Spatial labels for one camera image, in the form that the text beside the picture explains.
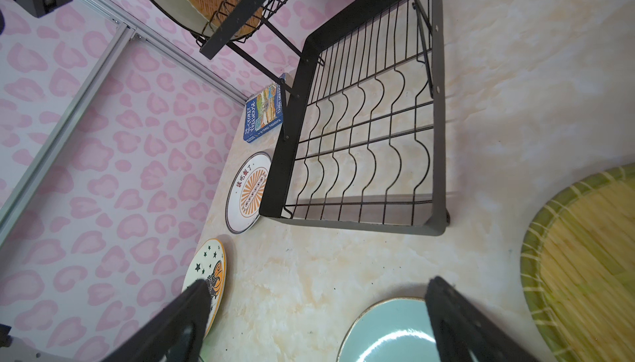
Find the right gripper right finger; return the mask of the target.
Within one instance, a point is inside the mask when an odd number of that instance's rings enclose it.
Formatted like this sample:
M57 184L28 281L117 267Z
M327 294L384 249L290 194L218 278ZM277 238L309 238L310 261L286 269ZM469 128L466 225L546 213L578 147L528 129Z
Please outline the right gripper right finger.
M442 277L425 301L442 362L536 360Z

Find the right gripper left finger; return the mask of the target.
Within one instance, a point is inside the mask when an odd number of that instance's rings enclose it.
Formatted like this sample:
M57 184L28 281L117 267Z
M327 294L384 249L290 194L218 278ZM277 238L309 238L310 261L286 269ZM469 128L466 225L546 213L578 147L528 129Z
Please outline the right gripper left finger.
M197 361L205 337L211 296L197 279L107 361Z

